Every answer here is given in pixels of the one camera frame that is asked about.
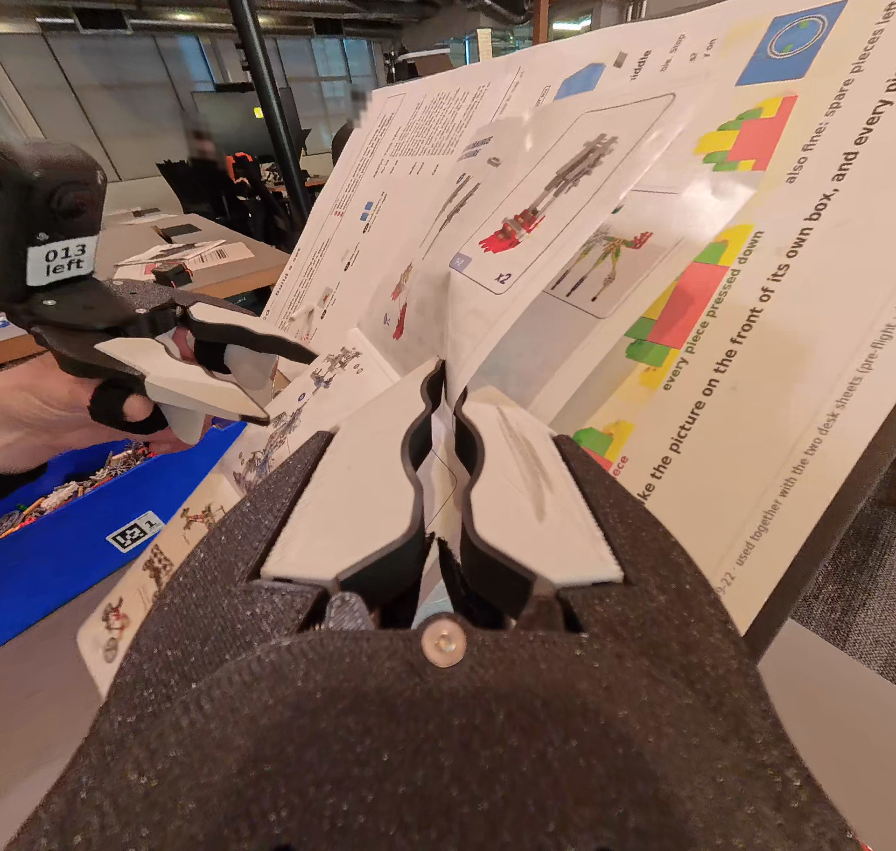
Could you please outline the building instruction sheet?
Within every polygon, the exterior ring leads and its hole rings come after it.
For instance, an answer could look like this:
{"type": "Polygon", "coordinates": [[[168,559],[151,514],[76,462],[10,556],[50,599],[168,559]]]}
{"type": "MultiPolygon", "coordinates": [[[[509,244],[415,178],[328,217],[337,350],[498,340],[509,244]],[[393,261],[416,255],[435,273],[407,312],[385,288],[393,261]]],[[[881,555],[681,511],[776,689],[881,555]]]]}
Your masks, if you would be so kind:
{"type": "Polygon", "coordinates": [[[436,448],[483,360],[569,259],[585,229],[610,215],[666,151],[693,102],[683,91],[616,103],[576,95],[476,135],[454,164],[471,198],[441,233],[414,232],[342,347],[318,356],[249,426],[78,632],[105,699],[129,646],[173,575],[248,497],[273,512],[273,474],[314,434],[331,440],[355,411],[427,360],[442,360],[436,448]]]}

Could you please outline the pile of colourful building pieces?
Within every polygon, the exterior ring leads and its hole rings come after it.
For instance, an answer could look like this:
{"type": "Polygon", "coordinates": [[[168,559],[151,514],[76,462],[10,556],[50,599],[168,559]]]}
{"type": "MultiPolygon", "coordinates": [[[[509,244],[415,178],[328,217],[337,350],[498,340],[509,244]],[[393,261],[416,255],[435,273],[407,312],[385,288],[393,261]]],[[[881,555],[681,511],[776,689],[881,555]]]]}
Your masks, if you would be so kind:
{"type": "Polygon", "coordinates": [[[85,495],[109,484],[136,467],[151,461],[156,453],[143,442],[127,442],[121,450],[108,450],[102,465],[87,471],[69,471],[64,480],[53,484],[46,492],[40,493],[29,503],[17,502],[2,513],[1,538],[35,523],[65,505],[83,498],[85,495]]]}

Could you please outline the background work table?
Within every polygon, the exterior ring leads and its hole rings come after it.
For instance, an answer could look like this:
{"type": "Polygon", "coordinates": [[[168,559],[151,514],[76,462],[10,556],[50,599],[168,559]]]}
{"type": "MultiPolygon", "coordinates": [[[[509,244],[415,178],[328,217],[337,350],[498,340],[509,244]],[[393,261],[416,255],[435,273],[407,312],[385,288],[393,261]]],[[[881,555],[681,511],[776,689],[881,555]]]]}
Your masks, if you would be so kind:
{"type": "Polygon", "coordinates": [[[161,243],[161,238],[153,230],[154,226],[166,230],[178,225],[192,225],[196,228],[195,232],[183,235],[180,240],[242,242],[252,252],[252,257],[249,259],[223,262],[199,270],[194,285],[190,286],[191,290],[219,298],[229,298],[259,287],[275,285],[287,264],[287,253],[262,241],[244,236],[198,215],[170,215],[136,225],[118,223],[103,228],[98,238],[97,276],[112,277],[119,260],[161,243]]]}

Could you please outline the blue plastic bin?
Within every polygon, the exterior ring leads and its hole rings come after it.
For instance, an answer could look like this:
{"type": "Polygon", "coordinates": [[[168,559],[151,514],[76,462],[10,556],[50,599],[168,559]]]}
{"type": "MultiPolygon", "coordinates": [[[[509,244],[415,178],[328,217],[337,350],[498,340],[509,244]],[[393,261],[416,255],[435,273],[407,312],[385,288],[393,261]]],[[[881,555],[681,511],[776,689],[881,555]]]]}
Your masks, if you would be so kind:
{"type": "Polygon", "coordinates": [[[131,563],[244,431],[213,427],[189,450],[151,456],[1,540],[1,643],[131,563]]]}

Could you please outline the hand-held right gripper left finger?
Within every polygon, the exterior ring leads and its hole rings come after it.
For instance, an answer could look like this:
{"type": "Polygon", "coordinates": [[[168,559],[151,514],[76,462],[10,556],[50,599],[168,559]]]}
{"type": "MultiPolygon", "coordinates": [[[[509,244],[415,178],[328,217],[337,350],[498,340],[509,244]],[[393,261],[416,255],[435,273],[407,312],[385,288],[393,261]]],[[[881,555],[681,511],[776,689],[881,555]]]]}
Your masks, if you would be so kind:
{"type": "Polygon", "coordinates": [[[443,385],[443,361],[427,360],[342,423],[263,561],[264,581],[326,592],[419,586],[428,555],[420,470],[443,385]]]}

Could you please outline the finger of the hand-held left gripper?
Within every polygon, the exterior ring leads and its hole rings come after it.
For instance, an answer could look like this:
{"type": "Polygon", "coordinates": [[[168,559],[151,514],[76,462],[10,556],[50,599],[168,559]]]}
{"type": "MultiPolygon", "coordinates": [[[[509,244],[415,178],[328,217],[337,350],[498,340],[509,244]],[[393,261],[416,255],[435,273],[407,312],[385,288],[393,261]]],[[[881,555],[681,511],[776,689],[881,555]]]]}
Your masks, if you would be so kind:
{"type": "Polygon", "coordinates": [[[213,376],[198,364],[175,357],[153,338],[111,338],[95,350],[143,376],[146,395],[157,404],[173,405],[235,421],[267,424],[270,420],[241,386],[213,376]]]}
{"type": "Polygon", "coordinates": [[[202,366],[226,366],[231,348],[272,354],[311,364],[317,354],[285,331],[246,311],[194,302],[185,309],[184,327],[194,338],[194,357],[202,366]]]}

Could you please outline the white task instruction board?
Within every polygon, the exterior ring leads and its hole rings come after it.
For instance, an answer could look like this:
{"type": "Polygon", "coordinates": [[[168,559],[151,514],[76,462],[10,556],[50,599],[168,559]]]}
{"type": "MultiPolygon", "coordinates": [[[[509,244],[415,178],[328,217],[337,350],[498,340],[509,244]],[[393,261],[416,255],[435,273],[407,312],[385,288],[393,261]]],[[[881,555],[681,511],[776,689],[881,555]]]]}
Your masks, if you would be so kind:
{"type": "Polygon", "coordinates": [[[574,436],[751,639],[894,409],[894,0],[723,0],[373,94],[265,316],[352,330],[485,128],[683,91],[678,136],[465,383],[574,436]]]}

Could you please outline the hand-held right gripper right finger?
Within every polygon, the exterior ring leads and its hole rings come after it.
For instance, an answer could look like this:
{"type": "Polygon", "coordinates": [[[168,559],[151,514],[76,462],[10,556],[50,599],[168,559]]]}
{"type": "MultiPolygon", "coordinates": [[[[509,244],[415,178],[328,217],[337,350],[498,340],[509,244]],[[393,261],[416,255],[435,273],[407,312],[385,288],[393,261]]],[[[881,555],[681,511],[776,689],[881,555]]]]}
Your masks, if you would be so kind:
{"type": "Polygon", "coordinates": [[[494,387],[454,410],[463,491],[461,567],[484,599],[552,597],[623,582],[623,570],[554,441],[554,432],[494,387]]]}

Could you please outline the person's left hand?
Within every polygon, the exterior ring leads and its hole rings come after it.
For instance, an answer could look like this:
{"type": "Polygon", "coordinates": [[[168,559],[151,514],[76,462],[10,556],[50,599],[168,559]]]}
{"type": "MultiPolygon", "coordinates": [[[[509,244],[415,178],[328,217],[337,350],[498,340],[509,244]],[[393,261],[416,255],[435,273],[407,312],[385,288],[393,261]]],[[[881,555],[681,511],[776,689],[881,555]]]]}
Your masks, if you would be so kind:
{"type": "Polygon", "coordinates": [[[45,353],[1,374],[2,495],[35,480],[52,459],[96,445],[138,440],[157,454],[188,449],[171,429],[140,436],[96,422],[90,405],[100,379],[64,372],[45,353]]]}

